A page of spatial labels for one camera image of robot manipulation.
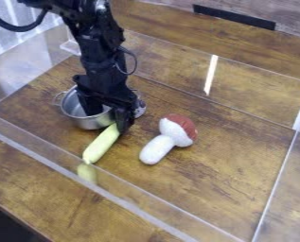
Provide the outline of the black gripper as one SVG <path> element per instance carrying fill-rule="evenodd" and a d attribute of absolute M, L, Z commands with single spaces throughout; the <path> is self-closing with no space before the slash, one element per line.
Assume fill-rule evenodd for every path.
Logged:
<path fill-rule="evenodd" d="M 137 96 L 128 87 L 125 74 L 76 75 L 77 92 L 88 116 L 104 112 L 104 105 L 113 108 L 117 128 L 125 134 L 135 124 L 135 112 L 137 109 Z"/>

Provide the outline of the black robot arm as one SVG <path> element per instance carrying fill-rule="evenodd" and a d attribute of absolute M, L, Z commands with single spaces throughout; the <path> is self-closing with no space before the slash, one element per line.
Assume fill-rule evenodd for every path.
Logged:
<path fill-rule="evenodd" d="M 135 124 L 137 95 L 128 87 L 125 30 L 112 14 L 108 0 L 18 0 L 60 15 L 81 48 L 84 75 L 76 75 L 77 93 L 88 115 L 115 111 L 117 128 L 125 133 Z"/>

